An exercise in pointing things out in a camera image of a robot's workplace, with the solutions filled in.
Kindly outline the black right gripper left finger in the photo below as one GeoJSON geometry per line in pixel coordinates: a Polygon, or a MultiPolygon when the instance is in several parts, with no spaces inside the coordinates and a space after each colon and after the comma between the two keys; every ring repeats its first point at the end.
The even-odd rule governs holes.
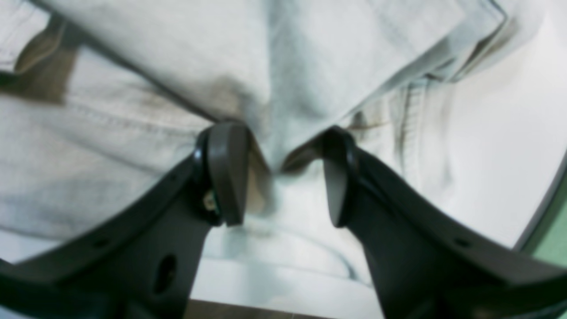
{"type": "Polygon", "coordinates": [[[193,153],[117,216],[1,264],[1,305],[40,319],[180,319],[211,228],[243,224],[249,129],[205,129],[193,153]]]}

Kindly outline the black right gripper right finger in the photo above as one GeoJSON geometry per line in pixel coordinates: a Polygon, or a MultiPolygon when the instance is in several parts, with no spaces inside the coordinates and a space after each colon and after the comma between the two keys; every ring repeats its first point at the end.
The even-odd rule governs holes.
{"type": "Polygon", "coordinates": [[[322,136],[330,220],[361,243],[387,319],[558,319],[566,269],[438,210],[334,126],[322,136]]]}

